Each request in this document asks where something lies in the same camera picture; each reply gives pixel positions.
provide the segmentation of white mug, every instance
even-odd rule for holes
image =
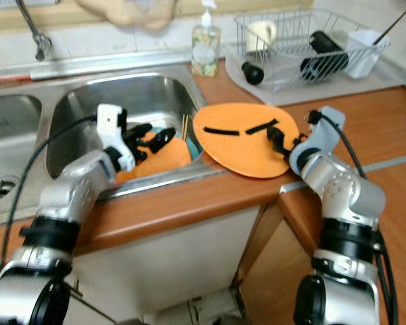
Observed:
[[[247,25],[246,51],[254,52],[267,49],[277,38],[277,26],[274,22],[262,20]]]

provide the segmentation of pump dispenser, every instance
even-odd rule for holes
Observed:
[[[218,73],[221,29],[213,26],[210,9],[216,9],[214,0],[202,0],[206,11],[202,15],[201,25],[192,30],[192,72],[206,77],[215,77]]]

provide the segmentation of faucet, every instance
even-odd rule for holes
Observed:
[[[30,14],[27,11],[27,7],[26,7],[24,1],[16,0],[16,4],[17,4],[18,8],[20,9],[22,16],[26,20],[26,23],[27,23],[29,29],[32,31],[32,37],[37,46],[37,52],[36,52],[35,58],[38,61],[43,61],[45,59],[45,56],[47,56],[48,53],[51,51],[51,47],[53,45],[51,42],[51,39],[46,37],[44,34],[41,34],[37,30],[36,26],[33,24]]]

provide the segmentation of stainless steel sink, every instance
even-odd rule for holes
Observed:
[[[164,66],[110,72],[61,81],[45,81],[0,89],[0,176],[12,176],[2,186],[17,183],[33,149],[49,135],[80,117],[93,114],[100,103],[116,104],[128,112],[128,126],[151,123],[155,128],[181,129],[182,116],[195,116],[206,105],[184,66]],[[187,138],[198,143],[189,122]],[[94,123],[75,127],[56,139],[39,156],[28,176],[16,219],[32,215],[42,189],[62,169],[84,153],[102,148]],[[188,166],[134,179],[113,186],[101,195],[108,200],[142,190],[219,173],[198,156]],[[14,191],[0,199],[0,223],[4,223]]]
[[[19,182],[35,148],[41,102],[27,95],[0,96],[0,199]]]

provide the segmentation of dish drying rack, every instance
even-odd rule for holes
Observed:
[[[272,44],[248,26],[253,22],[272,22],[276,37]],[[237,51],[243,62],[265,72],[264,83],[272,83],[273,93],[284,87],[330,81],[352,68],[362,58],[388,45],[356,46],[353,50],[317,53],[311,47],[311,35],[323,31],[339,47],[346,48],[348,33],[367,27],[325,9],[297,9],[265,14],[244,14],[235,18]],[[252,35],[255,47],[247,44]],[[339,60],[341,56],[348,60]]]

